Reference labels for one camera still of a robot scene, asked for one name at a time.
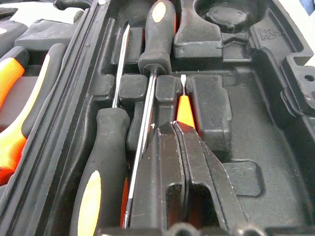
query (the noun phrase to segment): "black and orange handle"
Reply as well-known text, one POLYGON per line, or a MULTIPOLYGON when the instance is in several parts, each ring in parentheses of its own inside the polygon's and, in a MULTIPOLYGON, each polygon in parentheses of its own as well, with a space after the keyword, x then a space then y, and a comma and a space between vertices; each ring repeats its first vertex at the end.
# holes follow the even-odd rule
POLYGON ((126 134, 130 120, 121 108, 97 113, 94 147, 75 198, 70 236, 92 236, 100 227, 117 227, 126 208, 126 134))
POLYGON ((175 7, 168 0, 158 0, 148 14, 145 28, 146 46, 138 60, 142 74, 147 75, 152 67, 159 74, 169 75, 172 71, 170 53, 175 28, 175 7))
POLYGON ((55 44, 50 48, 23 110, 9 127, 0 133, 0 185, 6 184, 17 168, 38 113, 56 82, 64 52, 63 44, 55 44))
POLYGON ((23 47, 14 47, 0 59, 0 109, 8 92, 23 75, 30 55, 23 47))

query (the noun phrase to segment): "screwdriver shaft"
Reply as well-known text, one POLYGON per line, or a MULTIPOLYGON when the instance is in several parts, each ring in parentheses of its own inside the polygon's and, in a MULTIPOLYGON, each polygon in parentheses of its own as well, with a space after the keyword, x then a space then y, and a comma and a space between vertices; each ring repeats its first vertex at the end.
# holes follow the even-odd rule
POLYGON ((123 75, 123 69, 125 65, 125 58, 126 58, 126 50, 127 50, 127 44, 128 44, 128 38, 129 38, 129 32, 130 32, 130 24, 127 22, 124 27, 125 31, 123 34, 123 40, 122 40, 122 47, 120 49, 119 54, 119 61, 118 61, 118 68, 117 68, 117 75, 116 75, 116 85, 115 85, 115 93, 114 93, 114 99, 113 99, 113 105, 112 108, 119 107, 119 99, 118 99, 118 92, 120 87, 120 81, 123 75))
POLYGON ((133 198, 133 193, 134 193, 138 166, 148 144, 156 81, 157 81, 157 73, 155 71, 151 72, 150 78, 149 78, 148 91, 147 91, 145 105, 144 105, 139 141, 138 141, 137 151, 136 151, 135 160, 134 160, 134 166, 133 166, 132 175, 131 175, 130 190, 129 190, 128 202, 127 202, 126 213, 125 213, 124 223, 123 223, 124 229, 128 227, 128 224, 130 221, 130 211, 131 211, 131 206, 132 206, 132 198, 133 198))
POLYGON ((182 95, 186 95, 186 75, 181 75, 181 82, 182 82, 182 88, 183 88, 182 95))

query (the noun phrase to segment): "orange handle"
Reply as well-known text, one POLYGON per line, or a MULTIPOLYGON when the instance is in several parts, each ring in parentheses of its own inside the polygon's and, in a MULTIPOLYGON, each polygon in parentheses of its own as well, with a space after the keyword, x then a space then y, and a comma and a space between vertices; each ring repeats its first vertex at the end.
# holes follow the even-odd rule
POLYGON ((0 108, 8 92, 23 73, 23 66, 14 58, 0 62, 0 108))
POLYGON ((179 98, 179 105, 177 111, 177 121, 190 125, 191 127, 195 128, 195 124, 193 121, 191 106, 189 97, 187 95, 182 95, 179 98))
POLYGON ((27 140, 22 134, 22 125, 29 115, 43 84, 49 59, 50 57, 47 54, 36 84, 23 110, 18 117, 0 133, 0 185, 7 183, 19 164, 22 155, 21 152, 27 140))

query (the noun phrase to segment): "storage compartment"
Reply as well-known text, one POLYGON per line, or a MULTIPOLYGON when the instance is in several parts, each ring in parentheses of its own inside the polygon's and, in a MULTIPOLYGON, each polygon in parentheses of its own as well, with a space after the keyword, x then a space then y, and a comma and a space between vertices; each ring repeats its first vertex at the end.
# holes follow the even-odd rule
MULTIPOLYGON (((108 212, 101 211, 101 217, 112 218, 98 222, 96 230, 106 235, 227 234, 221 227, 236 235, 230 224, 244 218, 248 224, 239 226, 239 235, 313 234, 302 230, 314 226, 315 204, 315 68, 304 66, 313 55, 306 41, 277 0, 172 2, 177 19, 172 70, 157 78, 131 229, 118 229, 120 212, 113 209, 120 206, 119 198, 108 212), (173 123, 181 75, 187 76, 197 132, 173 123), (191 144, 198 148, 185 143, 192 136, 191 144), (214 157, 220 160, 216 167, 211 165, 214 157), (224 196, 214 175, 222 167, 233 187, 224 196), (235 192, 236 201, 225 199, 229 192, 235 192), (230 201, 235 217, 226 213, 230 201)), ((96 122, 97 113, 112 106, 127 20, 130 33, 118 97, 129 116, 125 147, 130 180, 149 83, 138 62, 153 3, 94 1, 86 9, 58 85, 35 123, 37 132, 0 200, 3 234, 69 234, 80 180, 97 149, 98 123, 104 121, 98 116, 96 122)), ((102 181, 123 192, 124 185, 116 184, 123 181, 102 181)))

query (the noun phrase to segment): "black plastic tool case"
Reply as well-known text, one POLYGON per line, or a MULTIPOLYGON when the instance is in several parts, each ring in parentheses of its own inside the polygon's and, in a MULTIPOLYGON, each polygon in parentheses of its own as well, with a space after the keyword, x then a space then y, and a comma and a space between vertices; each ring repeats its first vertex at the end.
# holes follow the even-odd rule
MULTIPOLYGON (((141 28, 153 3, 95 0, 85 10, 18 170, 2 187, 0 235, 68 234, 80 176, 95 141, 97 112, 111 106, 122 27, 132 20, 125 73, 136 75, 144 49, 141 28)), ((302 34, 277 0, 174 4, 181 24, 171 54, 172 76, 157 79, 153 123, 159 127, 175 119, 178 77, 186 74, 196 129, 225 166, 247 221, 263 230, 261 235, 315 234, 315 68, 304 66, 313 53, 302 34), (236 9, 231 17, 239 14, 243 20, 236 17, 227 25, 222 16, 209 13, 226 4, 236 9)), ((126 83, 138 90, 121 91, 120 99, 133 118, 142 112, 146 79, 129 75, 126 83)), ((132 162, 136 138, 128 138, 132 162)), ((215 224, 198 230, 177 227, 168 233, 146 225, 100 232, 228 235, 215 224)))

